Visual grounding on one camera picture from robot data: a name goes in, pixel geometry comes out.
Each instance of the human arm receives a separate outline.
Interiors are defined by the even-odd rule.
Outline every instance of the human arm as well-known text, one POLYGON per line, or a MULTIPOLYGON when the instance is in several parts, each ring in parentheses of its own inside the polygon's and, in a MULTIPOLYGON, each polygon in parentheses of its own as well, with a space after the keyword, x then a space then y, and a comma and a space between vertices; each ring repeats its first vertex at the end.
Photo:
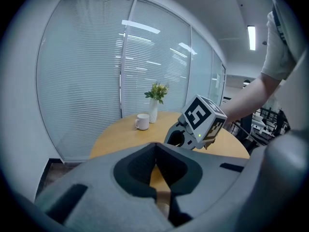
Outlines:
POLYGON ((247 85, 236 97, 221 106, 227 116, 227 122, 243 118, 262 107, 276 90, 280 80, 261 73, 247 85))

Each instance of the mug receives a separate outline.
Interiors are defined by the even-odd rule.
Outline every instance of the mug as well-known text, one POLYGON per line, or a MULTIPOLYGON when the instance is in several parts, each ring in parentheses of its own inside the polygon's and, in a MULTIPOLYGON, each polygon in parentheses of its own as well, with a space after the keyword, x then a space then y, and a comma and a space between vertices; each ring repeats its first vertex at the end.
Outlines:
POLYGON ((135 127, 139 130, 146 130, 149 128, 149 115, 139 114, 137 119, 135 119, 135 127))

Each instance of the black and white marker cube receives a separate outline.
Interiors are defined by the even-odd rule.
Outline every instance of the black and white marker cube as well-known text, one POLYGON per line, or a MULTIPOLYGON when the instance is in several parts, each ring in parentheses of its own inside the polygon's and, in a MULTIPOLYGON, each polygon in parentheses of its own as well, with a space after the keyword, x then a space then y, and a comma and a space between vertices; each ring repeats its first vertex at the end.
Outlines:
POLYGON ((213 141, 227 119, 213 101, 200 95, 195 95, 182 113, 198 143, 213 141))

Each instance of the vase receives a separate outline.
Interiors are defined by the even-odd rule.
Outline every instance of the vase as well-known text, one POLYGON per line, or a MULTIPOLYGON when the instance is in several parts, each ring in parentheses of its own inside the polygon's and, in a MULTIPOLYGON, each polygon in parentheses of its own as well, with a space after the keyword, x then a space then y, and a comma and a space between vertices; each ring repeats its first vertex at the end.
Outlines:
POLYGON ((149 102, 149 123, 155 123, 158 116, 158 101, 150 98, 149 102))

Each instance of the white t-shirt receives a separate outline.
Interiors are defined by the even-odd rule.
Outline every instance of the white t-shirt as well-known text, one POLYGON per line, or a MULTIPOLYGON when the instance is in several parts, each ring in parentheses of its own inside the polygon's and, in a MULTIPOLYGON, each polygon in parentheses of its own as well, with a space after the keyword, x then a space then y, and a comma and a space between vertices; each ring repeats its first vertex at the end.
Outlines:
POLYGON ((267 54, 262 73, 277 79, 286 79, 306 48, 306 37, 292 9, 284 0, 273 0, 286 44, 283 43, 272 12, 268 14, 267 54))

